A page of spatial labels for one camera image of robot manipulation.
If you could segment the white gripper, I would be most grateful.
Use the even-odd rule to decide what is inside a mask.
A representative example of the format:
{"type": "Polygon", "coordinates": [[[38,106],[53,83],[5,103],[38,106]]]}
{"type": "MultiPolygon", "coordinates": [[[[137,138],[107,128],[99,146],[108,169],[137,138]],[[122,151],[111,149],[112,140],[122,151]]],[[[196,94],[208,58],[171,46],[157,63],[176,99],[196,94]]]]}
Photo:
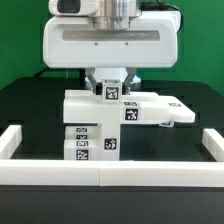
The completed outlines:
{"type": "Polygon", "coordinates": [[[127,95],[136,68],[171,67],[177,61],[177,10],[143,9],[139,0],[49,0],[48,7],[44,62],[51,68],[86,68],[96,95],[103,85],[94,68],[127,68],[122,84],[127,95]]]}

